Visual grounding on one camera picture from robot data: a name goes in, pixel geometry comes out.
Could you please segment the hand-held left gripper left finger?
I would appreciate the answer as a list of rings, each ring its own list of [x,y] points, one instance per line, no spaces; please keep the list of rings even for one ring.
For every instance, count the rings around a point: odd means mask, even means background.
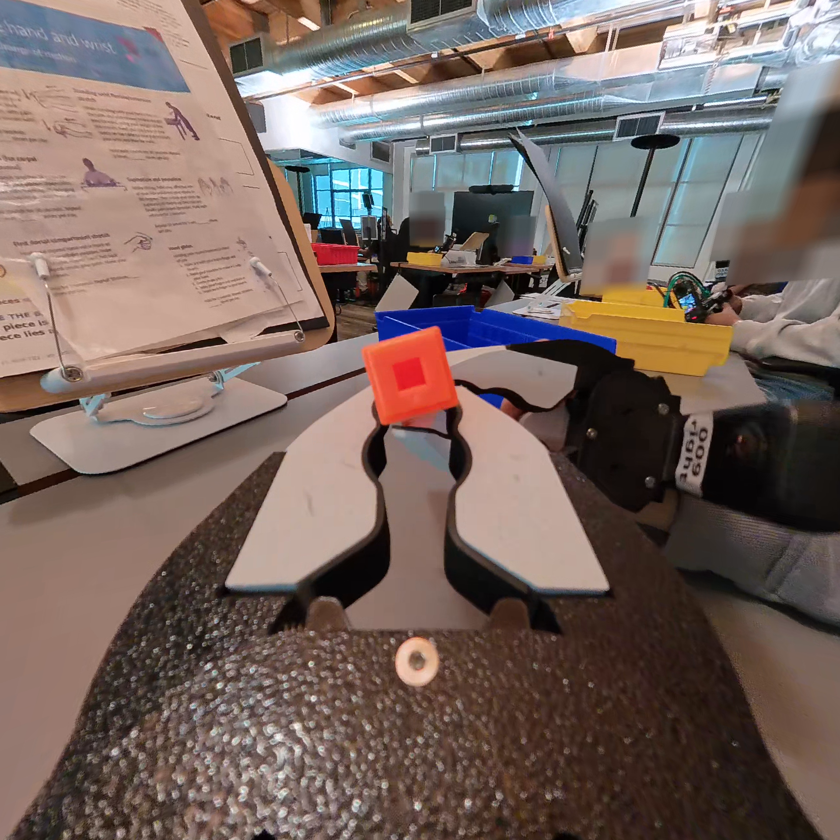
[[[386,430],[367,387],[292,442],[227,591],[363,596],[384,579],[391,560],[381,483]]]

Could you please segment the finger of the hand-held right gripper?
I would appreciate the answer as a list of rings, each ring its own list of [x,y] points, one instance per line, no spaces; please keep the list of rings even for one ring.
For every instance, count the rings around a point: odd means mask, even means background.
[[[523,412],[553,410],[575,388],[578,367],[506,346],[449,353],[457,386],[492,405],[508,401]]]
[[[451,441],[434,427],[393,425],[392,435],[407,452],[435,468],[447,468]]]

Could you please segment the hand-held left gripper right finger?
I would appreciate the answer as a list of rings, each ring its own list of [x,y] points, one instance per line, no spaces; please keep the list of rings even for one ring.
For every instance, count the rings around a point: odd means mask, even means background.
[[[541,596],[610,590],[548,449],[525,427],[456,387],[450,455],[455,545],[517,588]]]

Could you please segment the orange plastic piece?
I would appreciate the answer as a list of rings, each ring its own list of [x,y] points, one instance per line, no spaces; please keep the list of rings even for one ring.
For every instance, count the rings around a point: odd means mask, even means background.
[[[362,360],[382,426],[402,424],[459,404],[438,326],[367,346]]]

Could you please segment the blue plastic bin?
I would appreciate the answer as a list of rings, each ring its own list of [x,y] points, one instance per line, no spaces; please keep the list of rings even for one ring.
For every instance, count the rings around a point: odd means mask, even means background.
[[[436,329],[457,385],[528,411],[549,411],[567,396],[585,399],[609,376],[634,369],[614,339],[496,309],[385,311],[376,321],[380,341]]]

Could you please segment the person's right forearm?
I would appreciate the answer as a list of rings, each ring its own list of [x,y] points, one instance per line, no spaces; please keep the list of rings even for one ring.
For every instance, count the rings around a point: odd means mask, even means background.
[[[804,532],[686,494],[665,555],[677,568],[708,572],[762,601],[839,627],[839,535]]]

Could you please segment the grey desk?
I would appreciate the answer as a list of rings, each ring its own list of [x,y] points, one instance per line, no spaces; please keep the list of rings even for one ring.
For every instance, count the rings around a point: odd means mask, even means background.
[[[2,505],[2,838],[54,769],[99,664],[148,580],[267,457],[366,386],[368,334],[271,360],[244,381],[288,405],[108,476],[66,471],[2,425],[2,462],[28,491]],[[838,632],[710,574],[684,574],[752,713],[816,829],[838,838]]]

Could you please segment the yellow plastic bin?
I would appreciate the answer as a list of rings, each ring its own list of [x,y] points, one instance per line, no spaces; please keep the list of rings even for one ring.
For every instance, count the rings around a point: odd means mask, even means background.
[[[681,310],[582,299],[564,300],[561,320],[616,342],[616,354],[642,371],[705,376],[729,357],[733,328],[685,320]]]

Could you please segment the distant work table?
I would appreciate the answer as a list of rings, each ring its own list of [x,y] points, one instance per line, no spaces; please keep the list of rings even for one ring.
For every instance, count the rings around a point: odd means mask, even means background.
[[[444,274],[448,276],[459,275],[476,275],[489,276],[501,274],[506,277],[526,276],[531,274],[548,274],[554,268],[553,264],[537,264],[537,265],[520,265],[504,263],[492,266],[462,266],[462,265],[425,265],[417,264],[409,261],[393,261],[388,265],[396,270],[413,270],[416,272],[423,272],[426,274]]]

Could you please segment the black hand-held device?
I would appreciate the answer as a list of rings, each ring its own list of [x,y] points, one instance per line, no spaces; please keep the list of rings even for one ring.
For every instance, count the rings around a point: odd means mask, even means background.
[[[666,283],[664,306],[680,311],[686,322],[703,323],[710,315],[722,312],[731,298],[730,288],[715,290],[695,275],[679,271]]]

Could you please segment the black computer monitor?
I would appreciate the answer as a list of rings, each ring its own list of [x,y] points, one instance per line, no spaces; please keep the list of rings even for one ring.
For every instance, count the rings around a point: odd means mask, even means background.
[[[533,191],[482,187],[454,193],[451,233],[463,245],[473,234],[491,234],[511,217],[530,216]]]

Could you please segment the black floor lamp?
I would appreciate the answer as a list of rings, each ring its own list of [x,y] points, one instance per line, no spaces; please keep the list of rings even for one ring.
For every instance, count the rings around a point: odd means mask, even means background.
[[[639,182],[637,185],[631,212],[629,214],[630,217],[636,217],[637,215],[644,194],[644,190],[648,181],[648,177],[653,167],[653,162],[656,153],[659,151],[672,149],[676,147],[679,144],[679,142],[680,137],[672,133],[651,133],[639,135],[631,140],[631,145],[633,148],[639,151],[646,152],[646,158],[642,174],[640,175]]]

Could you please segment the silver air duct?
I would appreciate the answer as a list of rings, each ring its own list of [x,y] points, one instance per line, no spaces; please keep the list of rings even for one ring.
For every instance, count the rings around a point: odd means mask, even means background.
[[[661,45],[641,45],[608,53],[545,60],[527,66],[492,70],[471,77],[385,91],[309,109],[321,129],[389,122],[445,112],[467,112],[499,102],[534,102],[585,96],[642,95],[643,102],[686,99],[753,89],[763,70],[772,67],[767,49],[735,49],[720,56],[706,53],[677,63],[660,58]]]
[[[357,13],[287,45],[257,33],[228,48],[236,76],[261,71],[305,81],[447,49],[547,33],[670,19],[657,70],[808,65],[838,56],[838,2],[404,2]]]

